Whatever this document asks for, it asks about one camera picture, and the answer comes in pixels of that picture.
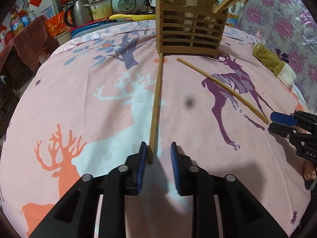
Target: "yellow knife handle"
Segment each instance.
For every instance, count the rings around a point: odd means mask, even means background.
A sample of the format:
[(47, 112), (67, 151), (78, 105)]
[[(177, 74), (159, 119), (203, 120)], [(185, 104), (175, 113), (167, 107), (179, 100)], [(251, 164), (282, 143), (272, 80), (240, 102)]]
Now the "yellow knife handle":
[(110, 20), (132, 19), (133, 21), (155, 20), (155, 14), (131, 15), (131, 14), (114, 14), (109, 17)]

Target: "green rice cooker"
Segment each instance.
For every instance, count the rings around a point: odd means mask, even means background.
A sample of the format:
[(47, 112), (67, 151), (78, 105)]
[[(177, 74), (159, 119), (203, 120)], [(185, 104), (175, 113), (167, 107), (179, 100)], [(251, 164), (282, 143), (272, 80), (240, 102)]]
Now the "green rice cooker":
[(140, 11), (144, 0), (112, 0), (112, 9), (115, 13), (132, 14)]

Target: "electric kettle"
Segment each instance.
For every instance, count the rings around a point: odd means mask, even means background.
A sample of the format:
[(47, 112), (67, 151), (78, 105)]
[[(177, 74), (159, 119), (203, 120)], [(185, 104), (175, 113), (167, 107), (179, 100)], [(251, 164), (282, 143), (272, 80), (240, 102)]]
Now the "electric kettle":
[[(64, 22), (69, 27), (79, 27), (93, 20), (91, 10), (84, 5), (88, 4), (87, 0), (78, 0), (73, 2), (64, 13)], [(67, 21), (67, 13), (72, 10), (71, 17), (74, 24)]]

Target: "wooden slat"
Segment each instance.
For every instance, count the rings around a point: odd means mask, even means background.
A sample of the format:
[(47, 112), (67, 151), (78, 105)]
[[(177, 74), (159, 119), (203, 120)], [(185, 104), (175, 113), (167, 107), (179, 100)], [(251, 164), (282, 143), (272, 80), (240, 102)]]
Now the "wooden slat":
[(218, 47), (219, 43), (212, 43), (208, 41), (202, 41), (202, 40), (191, 40), (191, 39), (185, 39), (185, 38), (163, 38), (160, 40), (161, 42), (180, 42), (180, 43), (197, 43), (197, 44), (204, 44), (209, 46), (215, 46)]
[[(191, 20), (191, 21), (197, 21), (197, 22), (201, 22), (201, 23), (210, 24), (210, 21), (208, 21), (208, 20), (195, 19), (195, 18), (189, 18), (189, 17), (181, 17), (181, 16), (173, 16), (173, 15), (163, 15), (163, 16), (161, 16), (161, 18), (162, 19), (169, 19), (169, 20)], [(220, 23), (215, 23), (215, 22), (213, 22), (212, 24), (217, 26), (217, 27), (222, 27), (222, 28), (225, 25), (225, 23), (220, 24)]]
[(194, 54), (194, 55), (216, 55), (218, 49), (210, 49), (203, 47), (188, 47), (188, 46), (162, 46), (162, 53), (171, 53), (171, 54)]
[(149, 147), (147, 150), (147, 162), (151, 164), (153, 162), (153, 155), (157, 152), (157, 138), (158, 138), (158, 120), (160, 112), (160, 100), (161, 100), (161, 91), (162, 91), (162, 77), (163, 77), (163, 53), (159, 55), (159, 65), (158, 65), (158, 74), (156, 79), (155, 95), (154, 95), (154, 104), (153, 104), (153, 114), (152, 114), (152, 123), (150, 131), (150, 141)]
[(208, 11), (205, 8), (199, 8), (195, 6), (176, 6), (172, 3), (162, 3), (160, 4), (160, 10), (161, 11), (171, 11), (171, 12), (189, 12), (193, 14), (208, 16), (212, 18), (216, 18), (219, 20), (226, 20), (227, 16), (223, 13), (212, 13), (211, 11)]
[(212, 36), (212, 35), (206, 35), (206, 34), (200, 34), (200, 33), (191, 33), (191, 32), (183, 32), (183, 31), (162, 31), (160, 34), (166, 34), (166, 35), (182, 35), (182, 36), (196, 36), (196, 37), (205, 37), (210, 39), (216, 39), (220, 40), (220, 37)]
[(229, 86), (221, 82), (220, 80), (216, 79), (215, 77), (212, 77), (207, 72), (203, 71), (202, 69), (197, 68), (195, 65), (192, 65), (189, 62), (186, 62), (185, 60), (177, 57), (177, 61), (187, 65), (188, 67), (194, 69), (195, 71), (199, 72), (200, 74), (204, 75), (205, 77), (211, 79), (213, 82), (215, 82), (218, 86), (222, 87), (224, 90), (229, 92), (231, 95), (233, 95), (235, 98), (237, 98), (242, 104), (244, 104), (246, 107), (248, 107), (253, 113), (255, 113), (263, 122), (268, 124), (268, 119), (263, 115), (258, 109), (256, 109), (250, 102), (248, 102), (244, 97), (242, 97), (239, 93), (235, 92), (233, 89), (231, 89)]
[(199, 30), (205, 30), (205, 31), (212, 31), (216, 33), (222, 33), (223, 31), (218, 30), (218, 29), (213, 29), (213, 28), (205, 28), (205, 27), (200, 27), (200, 26), (192, 26), (192, 25), (187, 25), (187, 24), (177, 24), (177, 23), (163, 23), (163, 27), (172, 27), (172, 28), (195, 28)]

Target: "metal screw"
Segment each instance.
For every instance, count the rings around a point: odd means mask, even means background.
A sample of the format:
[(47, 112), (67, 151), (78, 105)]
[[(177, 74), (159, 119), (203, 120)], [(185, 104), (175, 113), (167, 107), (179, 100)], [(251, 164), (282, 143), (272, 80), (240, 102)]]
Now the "metal screw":
[(227, 176), (226, 176), (226, 179), (227, 179), (227, 181), (235, 181), (235, 180), (236, 180), (236, 177), (233, 176), (233, 175), (227, 175)]
[(85, 174), (85, 175), (82, 176), (81, 179), (82, 179), (83, 181), (89, 181), (89, 180), (91, 179), (91, 177), (92, 177), (92, 176), (91, 176), (90, 174)]
[(120, 171), (120, 172), (126, 172), (126, 171), (128, 171), (128, 166), (126, 166), (126, 165), (122, 165), (122, 166), (119, 166), (118, 167), (118, 170)]
[(191, 171), (192, 173), (196, 173), (196, 172), (199, 171), (199, 168), (198, 168), (197, 166), (191, 166), (191, 167), (189, 168), (189, 171)]

